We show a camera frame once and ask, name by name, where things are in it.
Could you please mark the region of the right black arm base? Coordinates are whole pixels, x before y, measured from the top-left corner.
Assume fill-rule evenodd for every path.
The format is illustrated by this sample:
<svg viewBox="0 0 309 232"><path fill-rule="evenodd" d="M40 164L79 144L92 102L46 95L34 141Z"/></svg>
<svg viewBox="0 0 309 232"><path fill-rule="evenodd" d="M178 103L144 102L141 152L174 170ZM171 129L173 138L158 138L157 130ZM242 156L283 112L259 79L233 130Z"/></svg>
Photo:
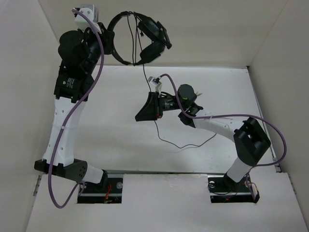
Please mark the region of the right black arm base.
<svg viewBox="0 0 309 232"><path fill-rule="evenodd" d="M209 176L207 188L211 203L258 203L260 200L258 187L249 177L229 187L223 176Z"/></svg>

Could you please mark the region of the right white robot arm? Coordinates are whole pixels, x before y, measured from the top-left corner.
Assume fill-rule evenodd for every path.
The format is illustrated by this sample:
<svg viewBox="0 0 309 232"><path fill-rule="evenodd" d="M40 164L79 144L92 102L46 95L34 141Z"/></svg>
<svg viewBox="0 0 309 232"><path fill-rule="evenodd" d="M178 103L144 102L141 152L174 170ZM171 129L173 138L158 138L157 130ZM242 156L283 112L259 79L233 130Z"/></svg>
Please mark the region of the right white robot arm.
<svg viewBox="0 0 309 232"><path fill-rule="evenodd" d="M242 121L228 117L214 118L195 103L196 99L196 93L188 84L180 85L174 96L165 92L149 92L135 120L156 121L163 116L164 111L184 109L185 112L178 115L183 124L214 132L234 142L237 158L224 174L222 183L228 190L235 190L241 185L246 173L258 164L271 142L256 119L249 117Z"/></svg>

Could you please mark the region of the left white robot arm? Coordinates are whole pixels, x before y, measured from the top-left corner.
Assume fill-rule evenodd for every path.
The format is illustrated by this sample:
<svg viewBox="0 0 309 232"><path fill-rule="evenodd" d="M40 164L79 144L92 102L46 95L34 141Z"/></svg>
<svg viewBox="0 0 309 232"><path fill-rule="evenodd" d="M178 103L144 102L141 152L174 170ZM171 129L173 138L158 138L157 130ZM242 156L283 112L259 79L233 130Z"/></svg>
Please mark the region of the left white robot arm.
<svg viewBox="0 0 309 232"><path fill-rule="evenodd" d="M59 42L62 61L54 89L54 121L47 149L43 157L35 161L34 168L77 183L88 182L101 192L108 186L106 171L74 158L77 128L88 100L85 94L94 83L92 72L101 49L91 28L68 31Z"/></svg>

